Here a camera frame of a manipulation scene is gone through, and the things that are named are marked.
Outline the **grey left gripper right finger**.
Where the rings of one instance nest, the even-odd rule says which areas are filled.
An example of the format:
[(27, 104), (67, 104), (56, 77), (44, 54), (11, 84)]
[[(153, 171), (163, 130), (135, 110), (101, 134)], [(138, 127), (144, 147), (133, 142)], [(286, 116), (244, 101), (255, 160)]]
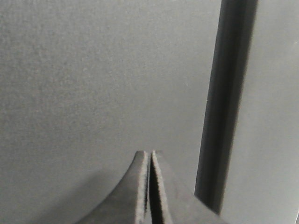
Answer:
[(160, 151), (150, 156), (149, 204), (153, 224), (225, 223), (188, 191)]

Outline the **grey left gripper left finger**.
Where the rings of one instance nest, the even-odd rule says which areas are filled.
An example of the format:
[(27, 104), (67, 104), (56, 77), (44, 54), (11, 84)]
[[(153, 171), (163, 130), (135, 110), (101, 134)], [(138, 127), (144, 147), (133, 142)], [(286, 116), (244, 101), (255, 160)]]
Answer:
[(137, 151), (112, 192), (78, 224), (143, 224), (147, 209), (149, 155)]

